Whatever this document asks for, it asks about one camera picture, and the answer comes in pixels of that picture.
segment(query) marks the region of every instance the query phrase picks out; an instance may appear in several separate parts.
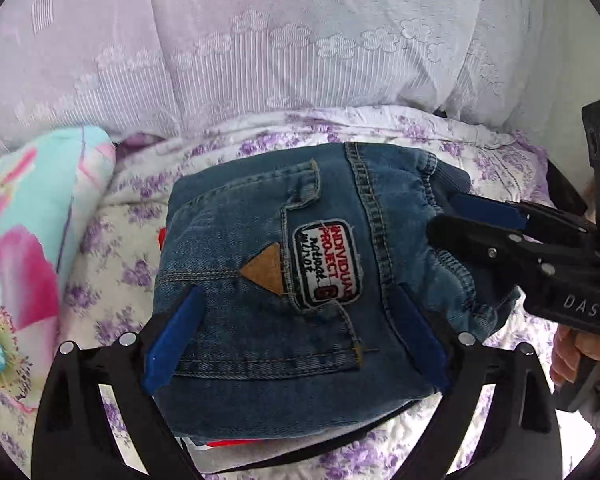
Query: denim seam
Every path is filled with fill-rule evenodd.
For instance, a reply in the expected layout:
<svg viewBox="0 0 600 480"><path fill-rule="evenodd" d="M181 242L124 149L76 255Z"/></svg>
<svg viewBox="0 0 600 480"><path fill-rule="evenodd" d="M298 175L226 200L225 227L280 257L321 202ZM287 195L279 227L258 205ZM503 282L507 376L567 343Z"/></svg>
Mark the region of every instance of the denim seam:
<svg viewBox="0 0 600 480"><path fill-rule="evenodd" d="M303 308L296 298L296 292L294 289L293 276L292 276L292 264L291 264L291 252L289 249L289 236L287 232L287 213L288 211L293 211L295 209L301 209L313 202L314 200L318 200L320 198L320 193L322 190L321 179L320 179L320 169L318 168L318 164L312 159L310 161L312 170L314 172L314 190L311 194L302 200L302 202L298 202L296 204L283 205L280 208L280 228L282 229L282 249L281 249L281 260L283 266L283 275L285 277L285 285L286 285L286 297L289 298L292 306L298 312L307 313L315 311L312 308Z"/></svg>
<svg viewBox="0 0 600 480"><path fill-rule="evenodd" d="M442 213L442 208L436 203L435 196L433 195L433 189L431 188L430 178L431 175L436 171L438 165L438 158L432 153L427 153L427 160L422 168L418 168L420 173L420 180L425 190L425 197L427 202L437 214ZM474 310L477 309L478 305L475 301L475 283L474 279L466 269L466 267L457 260L450 252L444 249L432 250L432 254L438 263L446 270L451 272L460 283L460 287L464 292L463 310L470 310L474 314Z"/></svg>
<svg viewBox="0 0 600 480"><path fill-rule="evenodd" d="M178 217L178 215L181 213L181 211L183 211L185 208L192 206L195 203L200 202L201 200L208 198L210 196L213 196L217 193L220 193L223 191L228 191L231 189L236 189L237 187L246 186L247 184L254 184L255 182L260 182L261 180L270 180L272 178L277 178L279 176L289 176L289 175L293 175L296 173L304 173L306 171L312 171L315 174L315 168L316 168L315 161L314 160L309 161L311 168L304 167L306 164L307 164L307 162L301 162L300 164L296 164L294 166L289 166L288 168L281 168L280 170L268 171L267 173L261 173L258 175L243 177L243 178L237 179L237 182L235 182L234 184L226 184L225 186L210 189L202 194L197 195L196 197L192 198L191 200L185 202L184 204L182 204L178 208L178 210L174 213L173 217L171 218L171 223L175 222L175 219Z"/></svg>
<svg viewBox="0 0 600 480"><path fill-rule="evenodd" d="M299 355L296 357L276 357L271 359L181 359L181 363L281 363L289 361L297 361L298 359L311 359L314 357L327 357L334 354L345 354L352 352L351 348L344 350L333 350L331 352L322 352L319 354Z"/></svg>
<svg viewBox="0 0 600 480"><path fill-rule="evenodd" d="M328 373L331 372L332 370L337 370L339 368L342 369L342 371L346 370L346 368L343 368L345 366L348 366L348 364L342 363L342 364L334 364L334 365L324 365L321 366L319 368L314 368L311 370L303 370L301 372L292 370L289 373L286 374L274 374L274 375L268 375L268 374L263 374L262 380L274 380L274 379L288 379L288 378L296 378L296 377L307 377L307 376L315 376L318 373ZM177 370L173 375L175 376L179 376L179 377L195 377L198 379L221 379L221 380L226 380L226 381L253 381L253 375L247 375L247 374L233 374L233 375L224 375L224 374L213 374L213 373L208 373L208 372L186 372L186 371L180 371Z"/></svg>
<svg viewBox="0 0 600 480"><path fill-rule="evenodd" d="M210 270L209 272L167 272L156 280L156 285L171 282L195 282L205 280L224 280L237 278L237 270Z"/></svg>
<svg viewBox="0 0 600 480"><path fill-rule="evenodd" d="M366 219L369 222L369 230L371 231L372 245L380 278L382 309L384 310L386 319L395 336L404 346L406 346L400 333L395 327L394 319L391 316L388 306L387 286L394 282L394 269L386 242L386 226L384 224L382 208L373 192L368 168L366 167L365 161L360 156L358 144L356 142L346 142L345 153L354 175L360 202L365 210Z"/></svg>
<svg viewBox="0 0 600 480"><path fill-rule="evenodd" d="M358 362L358 367L362 368L363 350L362 350L362 345L360 343L360 339L358 338L358 334L356 333L356 330L353 328L353 322L351 320L349 313L346 311L346 309L340 302L337 302L337 303L338 303L338 311L344 318L344 323L347 326L347 331L349 332L349 336L351 338L352 350L356 353L356 361Z"/></svg>
<svg viewBox="0 0 600 480"><path fill-rule="evenodd" d="M329 358L330 362L320 362L320 359ZM293 369L286 369L286 363L295 362ZM293 358L272 359L236 359L236 360L208 360L188 359L181 360L175 372L176 375L208 376L210 378L241 378L245 380L274 379L282 377L312 376L326 373L334 369L350 370L360 362L360 357L355 349L333 350L321 354L309 354Z"/></svg>

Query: jeans back pocket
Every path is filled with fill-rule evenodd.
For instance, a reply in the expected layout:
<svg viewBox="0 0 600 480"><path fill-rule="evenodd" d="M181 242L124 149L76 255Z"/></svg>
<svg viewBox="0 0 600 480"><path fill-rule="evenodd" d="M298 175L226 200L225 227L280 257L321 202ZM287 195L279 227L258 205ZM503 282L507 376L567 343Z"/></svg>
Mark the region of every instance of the jeans back pocket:
<svg viewBox="0 0 600 480"><path fill-rule="evenodd" d="M171 212L154 311L186 283L200 286L206 303L176 375L271 380L357 366L343 308L302 313L289 298L287 216L319 200L320 172L309 160L231 180Z"/></svg>

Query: pillow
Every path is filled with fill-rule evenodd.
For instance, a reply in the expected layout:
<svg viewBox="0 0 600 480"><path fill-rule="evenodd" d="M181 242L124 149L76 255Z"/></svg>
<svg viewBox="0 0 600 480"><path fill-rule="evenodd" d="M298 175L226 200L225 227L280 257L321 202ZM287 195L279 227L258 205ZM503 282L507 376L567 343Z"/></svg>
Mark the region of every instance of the pillow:
<svg viewBox="0 0 600 480"><path fill-rule="evenodd" d="M556 0L480 0L458 78L441 108L464 123L499 128L522 97L534 69L543 15Z"/></svg>
<svg viewBox="0 0 600 480"><path fill-rule="evenodd" d="M407 103L432 112L454 86L479 4L6 0L0 155L76 124L119 142L195 136L250 112Z"/></svg>
<svg viewBox="0 0 600 480"><path fill-rule="evenodd" d="M0 401L13 411L40 402L61 293L114 161L107 134L86 126L0 159Z"/></svg>

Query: embroidered patch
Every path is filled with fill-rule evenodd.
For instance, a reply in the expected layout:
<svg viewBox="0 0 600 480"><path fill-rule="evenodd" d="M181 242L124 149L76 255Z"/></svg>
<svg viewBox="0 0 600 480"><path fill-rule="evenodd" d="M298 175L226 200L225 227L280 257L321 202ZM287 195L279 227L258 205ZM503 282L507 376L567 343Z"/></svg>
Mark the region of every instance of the embroidered patch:
<svg viewBox="0 0 600 480"><path fill-rule="evenodd" d="M294 231L294 249L306 305L330 300L350 303L360 296L358 254L351 227L344 220L300 226Z"/></svg>

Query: pink flower print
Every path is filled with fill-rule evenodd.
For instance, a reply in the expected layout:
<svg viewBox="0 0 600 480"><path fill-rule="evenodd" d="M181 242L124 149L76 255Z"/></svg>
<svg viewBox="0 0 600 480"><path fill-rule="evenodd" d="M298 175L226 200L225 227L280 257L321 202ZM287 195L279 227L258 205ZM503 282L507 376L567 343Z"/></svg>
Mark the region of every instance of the pink flower print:
<svg viewBox="0 0 600 480"><path fill-rule="evenodd" d="M0 214L9 205L16 182L33 168L33 160L36 158L37 152L36 147L26 150L15 167L0 179Z"/></svg>
<svg viewBox="0 0 600 480"><path fill-rule="evenodd" d="M0 237L0 389L35 408L51 366L59 295L53 265L22 225Z"/></svg>

